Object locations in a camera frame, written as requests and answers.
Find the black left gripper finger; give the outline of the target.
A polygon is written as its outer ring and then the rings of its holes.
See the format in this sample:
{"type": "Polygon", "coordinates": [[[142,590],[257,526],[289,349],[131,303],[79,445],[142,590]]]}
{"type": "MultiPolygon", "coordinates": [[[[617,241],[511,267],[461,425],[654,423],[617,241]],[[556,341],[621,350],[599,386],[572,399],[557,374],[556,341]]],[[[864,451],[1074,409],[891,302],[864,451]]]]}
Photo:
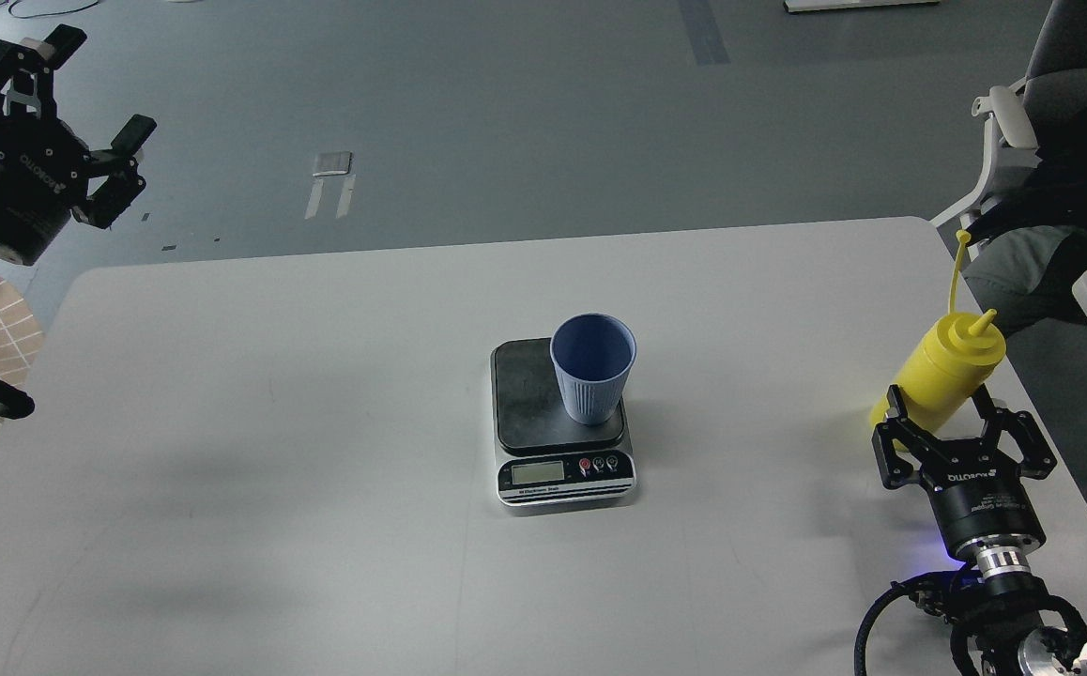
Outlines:
{"type": "Polygon", "coordinates": [[[139,161],[145,141],[154,132],[157,118],[133,115],[109,148],[82,153],[68,200],[76,222],[107,230],[132,206],[147,187],[139,161]]]}
{"type": "Polygon", "coordinates": [[[0,38],[0,128],[11,121],[54,121],[80,153],[88,146],[58,118],[54,75],[87,41],[80,27],[58,25],[41,41],[26,38],[10,42],[0,38]]]}

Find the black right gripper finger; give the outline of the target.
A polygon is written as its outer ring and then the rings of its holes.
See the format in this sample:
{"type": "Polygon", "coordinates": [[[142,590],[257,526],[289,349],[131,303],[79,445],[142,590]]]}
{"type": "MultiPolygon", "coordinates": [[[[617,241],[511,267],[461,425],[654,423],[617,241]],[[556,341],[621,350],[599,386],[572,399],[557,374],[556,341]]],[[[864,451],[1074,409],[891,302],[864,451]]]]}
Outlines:
{"type": "Polygon", "coordinates": [[[882,486],[898,489],[916,484],[923,489],[945,489],[945,440],[910,418],[898,385],[888,386],[886,403],[885,416],[871,433],[882,486]]]}
{"type": "Polygon", "coordinates": [[[1000,450],[1003,433],[1010,433],[1016,442],[1020,453],[1019,476],[1033,480],[1044,480],[1058,466],[1053,449],[1046,440],[1045,434],[1027,410],[1012,411],[994,401],[985,384],[977,386],[970,401],[976,406],[983,421],[980,437],[977,438],[977,456],[982,462],[1005,456],[1000,450]]]}

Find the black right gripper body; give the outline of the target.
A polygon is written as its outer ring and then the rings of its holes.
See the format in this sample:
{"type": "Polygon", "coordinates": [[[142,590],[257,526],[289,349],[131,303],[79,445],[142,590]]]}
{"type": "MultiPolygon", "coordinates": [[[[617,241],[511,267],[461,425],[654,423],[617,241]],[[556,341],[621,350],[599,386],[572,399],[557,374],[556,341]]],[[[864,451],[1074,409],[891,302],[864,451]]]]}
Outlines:
{"type": "Polygon", "coordinates": [[[982,462],[976,446],[977,438],[946,440],[945,489],[925,489],[947,556],[972,563],[982,548],[1035,551],[1047,536],[1021,483],[1019,459],[982,462]]]}

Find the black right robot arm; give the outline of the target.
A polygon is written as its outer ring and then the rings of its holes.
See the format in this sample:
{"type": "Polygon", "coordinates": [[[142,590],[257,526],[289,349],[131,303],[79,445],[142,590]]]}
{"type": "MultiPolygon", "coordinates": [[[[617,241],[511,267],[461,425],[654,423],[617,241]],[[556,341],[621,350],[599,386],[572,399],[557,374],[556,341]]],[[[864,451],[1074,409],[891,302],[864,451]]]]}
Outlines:
{"type": "Polygon", "coordinates": [[[1036,420],[999,406],[980,386],[972,395],[980,434],[940,439],[911,418],[898,386],[886,399],[871,436],[883,487],[925,491],[959,568],[891,583],[858,625],[853,671],[869,671],[871,630],[905,598],[950,626],[948,652],[961,675],[1087,675],[1087,622],[1028,562],[1046,536],[1022,483],[1058,466],[1036,420]]]}

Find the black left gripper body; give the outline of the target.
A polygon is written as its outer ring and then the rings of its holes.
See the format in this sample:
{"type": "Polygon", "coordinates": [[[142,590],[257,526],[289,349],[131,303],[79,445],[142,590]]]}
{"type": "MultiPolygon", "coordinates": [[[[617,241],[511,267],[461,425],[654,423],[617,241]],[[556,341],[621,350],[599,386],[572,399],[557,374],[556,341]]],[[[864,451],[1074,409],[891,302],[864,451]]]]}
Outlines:
{"type": "Polygon", "coordinates": [[[89,159],[68,127],[0,133],[0,260],[36,265],[70,220],[90,222],[89,159]]]}

